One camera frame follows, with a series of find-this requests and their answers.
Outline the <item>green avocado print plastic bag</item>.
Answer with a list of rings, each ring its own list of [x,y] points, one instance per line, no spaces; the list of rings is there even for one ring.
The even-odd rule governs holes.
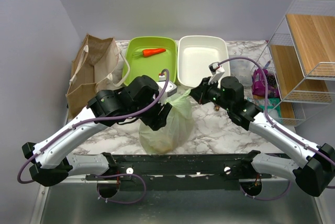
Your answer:
[[[139,141],[147,154],[167,154],[182,146],[193,132],[195,120],[189,99],[191,90],[166,101],[172,105],[166,125],[157,131],[141,123]]]

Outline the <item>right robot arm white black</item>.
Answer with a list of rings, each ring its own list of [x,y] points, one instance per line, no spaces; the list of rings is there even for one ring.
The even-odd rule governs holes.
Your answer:
[[[334,148],[318,145],[288,130],[266,111],[244,97],[244,88],[237,78],[224,77],[220,83],[209,78],[191,89],[190,96],[199,104],[212,102],[227,111],[237,126],[266,139],[288,159],[256,152],[241,164],[241,173],[248,178],[256,174],[271,174],[295,182],[310,196],[318,197],[334,179]]]

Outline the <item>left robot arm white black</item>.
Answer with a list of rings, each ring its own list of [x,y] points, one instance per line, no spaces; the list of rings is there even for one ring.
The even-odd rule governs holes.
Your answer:
[[[99,91],[81,112],[54,135],[39,143],[27,142],[22,150],[32,182],[49,187],[73,175],[96,175],[109,180],[117,172],[111,154],[74,155],[71,152],[93,135],[128,119],[140,119],[152,130],[166,125],[172,108],[165,100],[177,87],[160,77],[143,75],[117,90]]]

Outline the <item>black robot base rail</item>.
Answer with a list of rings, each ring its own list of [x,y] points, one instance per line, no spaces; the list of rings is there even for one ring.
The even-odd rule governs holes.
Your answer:
[[[269,173],[256,172],[248,154],[105,154],[109,170],[102,177],[88,175],[101,190],[120,191],[191,191],[238,190],[241,182],[271,179]]]

